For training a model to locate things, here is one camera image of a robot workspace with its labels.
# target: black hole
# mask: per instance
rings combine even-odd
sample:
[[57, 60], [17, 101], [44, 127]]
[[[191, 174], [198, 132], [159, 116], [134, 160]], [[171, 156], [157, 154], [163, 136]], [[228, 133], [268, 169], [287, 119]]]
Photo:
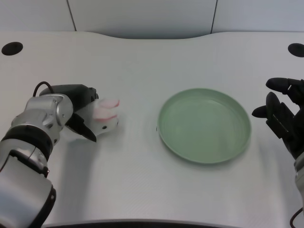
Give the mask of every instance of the black hole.
[[291, 44], [288, 46], [290, 54], [297, 57], [304, 57], [304, 45], [303, 44]]
[[12, 42], [4, 45], [2, 48], [2, 54], [6, 56], [13, 56], [18, 54], [23, 49], [23, 45], [19, 42]]

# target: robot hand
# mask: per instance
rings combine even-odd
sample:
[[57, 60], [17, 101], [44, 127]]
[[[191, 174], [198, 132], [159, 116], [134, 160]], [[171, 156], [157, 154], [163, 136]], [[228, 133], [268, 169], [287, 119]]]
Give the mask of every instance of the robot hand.
[[[36, 97], [41, 84], [48, 89]], [[56, 191], [46, 178], [48, 158], [65, 125], [96, 142], [75, 113], [96, 98], [96, 90], [84, 85], [37, 85], [24, 112], [12, 121], [0, 142], [0, 227], [42, 226], [56, 200]]]
[[300, 107], [298, 113], [294, 115], [284, 103], [280, 103], [273, 92], [270, 92], [266, 97], [266, 105], [255, 109], [252, 115], [267, 119], [266, 124], [279, 139], [283, 139], [287, 150], [295, 159], [295, 183], [304, 204], [304, 80], [271, 78], [266, 86], [288, 95], [291, 101]]

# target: black cable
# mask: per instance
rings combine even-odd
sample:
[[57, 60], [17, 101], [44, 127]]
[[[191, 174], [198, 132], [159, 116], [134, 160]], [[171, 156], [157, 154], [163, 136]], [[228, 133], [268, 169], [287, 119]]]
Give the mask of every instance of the black cable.
[[295, 219], [295, 217], [297, 217], [302, 211], [303, 211], [303, 208], [299, 209], [299, 210], [291, 217], [290, 222], [289, 222], [291, 228], [295, 228], [295, 226], [294, 226], [294, 224], [293, 224], [293, 223], [294, 223], [294, 219]]
[[40, 82], [40, 83], [36, 86], [36, 88], [35, 88], [35, 90], [34, 90], [34, 93], [33, 93], [33, 96], [36, 96], [37, 90], [38, 90], [39, 87], [40, 87], [41, 85], [43, 85], [43, 84], [47, 85], [47, 87], [49, 88], [50, 92], [51, 92], [52, 94], [54, 94], [54, 90], [53, 90], [53, 88], [51, 87], [51, 85], [50, 85], [49, 83], [47, 83], [47, 82]]

